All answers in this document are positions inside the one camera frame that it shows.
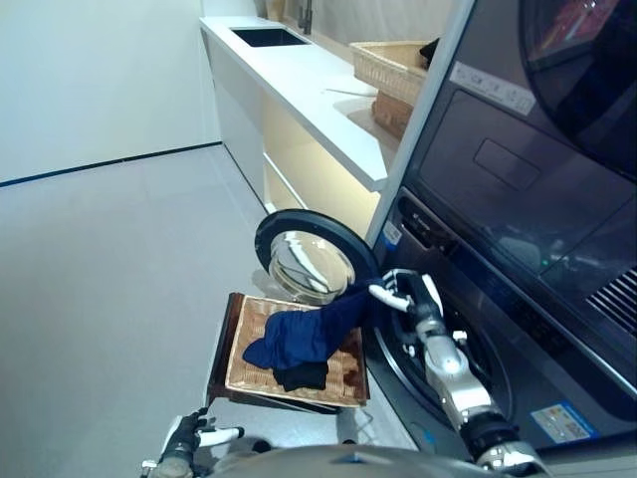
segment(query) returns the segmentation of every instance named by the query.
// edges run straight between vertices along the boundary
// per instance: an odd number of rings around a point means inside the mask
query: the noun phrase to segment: blue cloth
[[[327,361],[338,350],[349,331],[373,326],[387,314],[374,299],[365,281],[347,288],[342,296],[313,311],[272,314],[262,339],[251,343],[243,359],[260,368],[286,369],[307,361]]]

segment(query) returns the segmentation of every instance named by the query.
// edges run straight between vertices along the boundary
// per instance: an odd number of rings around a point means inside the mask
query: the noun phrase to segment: white countertop
[[[258,17],[204,17],[200,21],[257,84],[280,101],[363,186],[370,191],[383,188],[387,168],[381,143],[334,107],[347,100],[370,103],[370,98],[328,90],[348,82],[354,89],[365,87],[353,77],[350,63],[305,37],[307,45],[253,48],[231,30],[274,27],[299,36],[280,23]]]

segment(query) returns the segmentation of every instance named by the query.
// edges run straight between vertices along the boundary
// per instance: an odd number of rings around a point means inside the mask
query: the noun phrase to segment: vent grille
[[[586,302],[637,337],[637,266],[589,296]]]

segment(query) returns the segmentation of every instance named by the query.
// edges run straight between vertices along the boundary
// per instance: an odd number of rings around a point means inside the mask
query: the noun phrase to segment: washing machine door
[[[255,249],[270,276],[305,304],[328,304],[348,285],[378,277],[373,253],[355,232],[305,209],[266,217],[257,229]]]

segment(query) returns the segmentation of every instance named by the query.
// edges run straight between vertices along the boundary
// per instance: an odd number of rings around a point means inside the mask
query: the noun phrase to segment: wall
[[[3,0],[0,182],[219,140],[199,0]]]
[[[306,0],[288,0],[286,14],[299,16]],[[314,0],[313,28],[338,42],[429,40],[443,32],[449,0]]]

